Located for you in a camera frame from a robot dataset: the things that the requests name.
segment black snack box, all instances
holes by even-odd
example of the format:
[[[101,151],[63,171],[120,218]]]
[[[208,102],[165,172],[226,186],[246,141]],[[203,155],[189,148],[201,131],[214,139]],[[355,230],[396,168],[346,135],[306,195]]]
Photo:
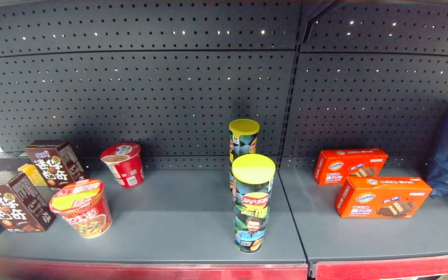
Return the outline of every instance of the black snack box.
[[[0,152],[0,172],[18,171],[22,165],[29,164],[29,157],[24,151]]]

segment lay's logo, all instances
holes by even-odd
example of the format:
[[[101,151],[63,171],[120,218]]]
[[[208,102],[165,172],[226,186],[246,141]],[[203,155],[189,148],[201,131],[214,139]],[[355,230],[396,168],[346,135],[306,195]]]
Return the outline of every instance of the lay's logo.
[[[373,198],[375,198],[376,195],[374,193],[371,192],[365,192],[365,193],[361,193],[359,195],[359,197],[356,197],[355,200],[359,203],[368,203],[371,200],[373,200]]]
[[[251,192],[243,195],[241,202],[247,208],[253,210],[263,209],[269,201],[269,195],[264,192]]]
[[[342,166],[343,166],[343,162],[342,161],[334,161],[327,168],[329,170],[333,170],[334,171],[334,170],[339,170]]]

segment lay's chip can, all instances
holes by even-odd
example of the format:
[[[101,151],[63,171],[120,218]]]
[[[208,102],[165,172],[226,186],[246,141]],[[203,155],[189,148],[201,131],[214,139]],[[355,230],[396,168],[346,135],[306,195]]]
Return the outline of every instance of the lay's chip can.
[[[263,244],[276,165],[267,156],[246,154],[233,162],[234,244],[246,254]]]
[[[258,122],[252,119],[235,119],[229,123],[229,186],[233,190],[233,170],[235,159],[244,154],[254,154],[257,147]]]

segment instant noodle cup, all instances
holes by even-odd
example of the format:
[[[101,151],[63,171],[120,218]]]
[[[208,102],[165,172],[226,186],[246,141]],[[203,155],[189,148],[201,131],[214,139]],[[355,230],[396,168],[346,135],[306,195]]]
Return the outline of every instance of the instant noodle cup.
[[[77,181],[55,193],[49,207],[82,237],[98,237],[112,225],[104,187],[97,179]]]
[[[140,152],[141,146],[137,143],[119,143],[101,153],[101,161],[121,186],[132,188],[144,181]]]
[[[274,162],[261,154],[246,154],[233,162],[234,245],[243,253],[262,247],[275,172]]]
[[[229,185],[233,191],[233,171],[231,165],[239,156],[254,154],[257,147],[258,122],[252,119],[235,119],[229,123]]]

